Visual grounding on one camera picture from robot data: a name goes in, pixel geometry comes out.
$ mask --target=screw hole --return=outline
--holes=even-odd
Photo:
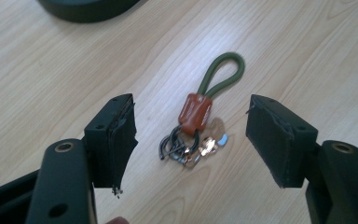
[[[67,152],[74,147],[73,143],[62,143],[56,146],[56,152]]]
[[[48,212],[48,216],[60,217],[63,214],[65,214],[67,210],[68,210],[68,205],[66,205],[66,203],[60,203],[50,209],[50,211]]]
[[[335,143],[333,144],[333,149],[340,151],[342,153],[348,153],[351,154],[354,152],[353,148],[344,144]]]

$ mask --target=green cord loop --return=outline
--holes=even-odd
[[[216,72],[217,67],[224,61],[227,60],[233,60],[235,63],[237,63],[238,69],[237,72],[229,77],[228,79],[218,83],[214,87],[212,87],[210,90],[208,90],[208,86],[211,83],[211,80],[213,78],[214,73]],[[211,66],[209,66],[208,71],[205,73],[205,77],[202,80],[199,90],[197,91],[197,94],[205,95],[209,98],[212,98],[214,95],[216,95],[219,91],[222,89],[228,87],[229,85],[233,84],[234,82],[241,79],[243,72],[245,71],[245,61],[243,58],[235,53],[235,52],[228,52],[220,55],[217,57],[212,63]]]

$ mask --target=black object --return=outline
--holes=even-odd
[[[38,0],[54,16],[74,22],[111,19],[134,6],[139,0]]]
[[[252,95],[246,135],[282,188],[301,188],[312,223],[358,223],[358,148],[316,143],[317,130],[275,100]]]
[[[0,187],[0,223],[96,223],[94,187],[120,193],[137,145],[133,107],[131,94],[110,100],[82,140],[52,144],[39,171]]]

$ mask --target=tabletop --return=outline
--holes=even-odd
[[[193,169],[161,161],[209,64],[228,51],[243,78],[213,98],[227,145]],[[212,85],[231,76],[234,63]],[[0,186],[40,167],[45,149],[81,138],[111,98],[132,93],[139,141],[118,199],[96,189],[99,223],[310,223],[305,189],[280,189],[246,138],[252,94],[281,102],[358,147],[358,0],[141,0],[108,21],[51,16],[35,0],[0,0]]]

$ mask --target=black circular base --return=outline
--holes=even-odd
[[[74,22],[96,22],[111,19],[139,0],[38,0],[54,16]]]

